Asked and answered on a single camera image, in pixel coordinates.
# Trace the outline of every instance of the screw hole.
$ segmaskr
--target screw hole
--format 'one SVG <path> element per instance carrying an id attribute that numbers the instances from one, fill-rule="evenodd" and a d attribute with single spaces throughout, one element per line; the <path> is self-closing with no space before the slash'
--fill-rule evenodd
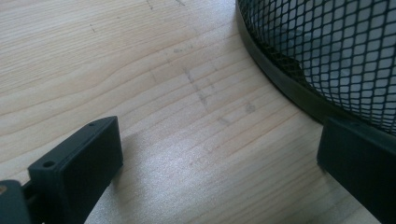
<path id="1" fill-rule="evenodd" d="M 55 162 L 54 162 L 54 161 L 46 161 L 46 162 L 44 162 L 44 164 L 43 164 L 43 166 L 46 167 L 46 168 L 49 168 L 49 167 L 51 167 L 51 166 L 53 166 L 53 165 L 55 165 Z"/>

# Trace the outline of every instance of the metal mesh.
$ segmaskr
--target metal mesh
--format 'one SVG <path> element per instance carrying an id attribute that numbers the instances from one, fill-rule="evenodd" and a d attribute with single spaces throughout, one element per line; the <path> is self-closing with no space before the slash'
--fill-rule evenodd
<path id="1" fill-rule="evenodd" d="M 288 76 L 396 135 L 396 1 L 238 0 L 248 32 Z"/>

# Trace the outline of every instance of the wooden tabletop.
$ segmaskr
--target wooden tabletop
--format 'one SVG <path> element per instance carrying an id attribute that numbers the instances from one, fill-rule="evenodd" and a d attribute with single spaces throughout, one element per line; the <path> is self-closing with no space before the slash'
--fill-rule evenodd
<path id="1" fill-rule="evenodd" d="M 317 166 L 321 124 L 250 58 L 234 7 L 1 1 L 0 179 L 118 116 L 124 166 L 87 223 L 377 223 Z"/>

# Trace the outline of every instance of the mesh basket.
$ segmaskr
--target mesh basket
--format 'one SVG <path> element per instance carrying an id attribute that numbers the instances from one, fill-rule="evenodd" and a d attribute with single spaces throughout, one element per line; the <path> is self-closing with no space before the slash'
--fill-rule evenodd
<path id="1" fill-rule="evenodd" d="M 323 100 L 396 135 L 396 1 L 238 0 L 250 37 Z"/>

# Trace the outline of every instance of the hole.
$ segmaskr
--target hole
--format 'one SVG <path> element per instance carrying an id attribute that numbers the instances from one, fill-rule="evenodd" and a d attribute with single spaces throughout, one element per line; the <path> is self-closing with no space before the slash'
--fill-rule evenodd
<path id="1" fill-rule="evenodd" d="M 49 168 L 49 167 L 51 167 L 51 166 L 53 166 L 53 165 L 55 165 L 55 162 L 54 162 L 54 161 L 46 161 L 46 162 L 44 162 L 44 164 L 43 164 L 43 166 L 46 167 L 46 168 Z"/>
<path id="2" fill-rule="evenodd" d="M 7 187 L 4 185 L 0 185 L 0 195 L 7 191 Z"/>

